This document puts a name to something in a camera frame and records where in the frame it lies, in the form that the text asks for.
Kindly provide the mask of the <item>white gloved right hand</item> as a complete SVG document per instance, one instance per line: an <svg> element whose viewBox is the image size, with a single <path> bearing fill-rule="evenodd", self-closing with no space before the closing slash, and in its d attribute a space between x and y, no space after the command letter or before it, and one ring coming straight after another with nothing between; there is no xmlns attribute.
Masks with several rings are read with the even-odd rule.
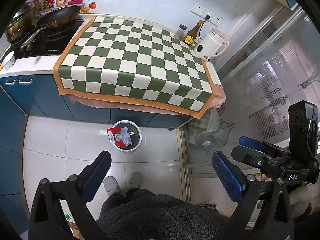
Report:
<svg viewBox="0 0 320 240"><path fill-rule="evenodd" d="M300 186L289 193L289 201L294 218L311 213L311 197L312 192L307 185Z"/></svg>

